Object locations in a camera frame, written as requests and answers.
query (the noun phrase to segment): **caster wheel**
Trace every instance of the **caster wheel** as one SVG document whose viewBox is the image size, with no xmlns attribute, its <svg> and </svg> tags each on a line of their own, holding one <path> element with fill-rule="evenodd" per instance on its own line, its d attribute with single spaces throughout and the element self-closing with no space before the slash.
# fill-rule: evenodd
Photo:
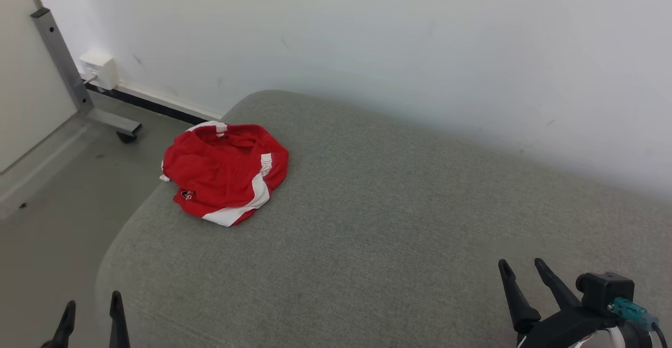
<svg viewBox="0 0 672 348">
<path fill-rule="evenodd" d="M 135 140 L 138 139 L 137 135 L 127 135 L 127 134 L 124 134 L 124 133 L 120 133 L 118 131 L 116 133 L 117 133 L 117 136 L 119 137 L 119 139 L 122 142 L 124 142 L 125 144 L 130 144 L 131 142 L 135 142 Z"/>
</svg>

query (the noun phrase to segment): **gray floor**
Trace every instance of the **gray floor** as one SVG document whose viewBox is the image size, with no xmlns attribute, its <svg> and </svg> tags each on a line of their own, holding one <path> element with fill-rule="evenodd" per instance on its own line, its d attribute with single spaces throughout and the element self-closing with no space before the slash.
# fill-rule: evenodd
<svg viewBox="0 0 672 348">
<path fill-rule="evenodd" d="M 128 145 L 112 131 L 99 131 L 25 209 L 0 225 L 0 346 L 40 346 L 53 335 L 69 300 L 77 302 L 70 346 L 109 344 L 93 317 L 98 265 L 117 231 L 160 182 L 164 150 L 190 125 L 102 96 L 94 102 L 144 128 Z"/>
</svg>

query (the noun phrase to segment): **gray upholstered sofa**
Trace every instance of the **gray upholstered sofa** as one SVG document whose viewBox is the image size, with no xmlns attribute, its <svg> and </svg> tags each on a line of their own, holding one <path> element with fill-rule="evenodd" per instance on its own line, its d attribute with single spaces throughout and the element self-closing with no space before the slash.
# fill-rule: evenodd
<svg viewBox="0 0 672 348">
<path fill-rule="evenodd" d="M 159 185 L 96 285 L 106 326 L 121 291 L 133 346 L 514 346 L 500 258 L 543 317 L 557 306 L 534 257 L 571 288 L 634 279 L 672 327 L 665 205 L 300 94 L 252 94 L 224 121 L 264 126 L 288 176 L 234 228 Z"/>
</svg>

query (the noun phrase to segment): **white wall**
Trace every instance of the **white wall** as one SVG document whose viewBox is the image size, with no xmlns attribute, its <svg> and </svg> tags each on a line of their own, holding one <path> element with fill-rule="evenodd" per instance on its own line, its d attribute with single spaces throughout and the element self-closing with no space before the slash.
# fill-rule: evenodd
<svg viewBox="0 0 672 348">
<path fill-rule="evenodd" d="M 672 197 L 672 0 L 44 0 L 75 57 L 225 113 L 347 97 Z"/>
</svg>

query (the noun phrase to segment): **wall outlet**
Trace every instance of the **wall outlet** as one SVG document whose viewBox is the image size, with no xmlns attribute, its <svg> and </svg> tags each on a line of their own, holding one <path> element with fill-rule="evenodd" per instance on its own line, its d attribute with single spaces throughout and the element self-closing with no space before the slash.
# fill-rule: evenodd
<svg viewBox="0 0 672 348">
<path fill-rule="evenodd" d="M 119 85 L 119 73 L 114 59 L 108 54 L 98 51 L 89 51 L 79 57 L 82 68 L 84 69 L 85 80 L 98 76 L 98 79 L 91 82 L 92 85 L 106 90 L 111 90 Z"/>
</svg>

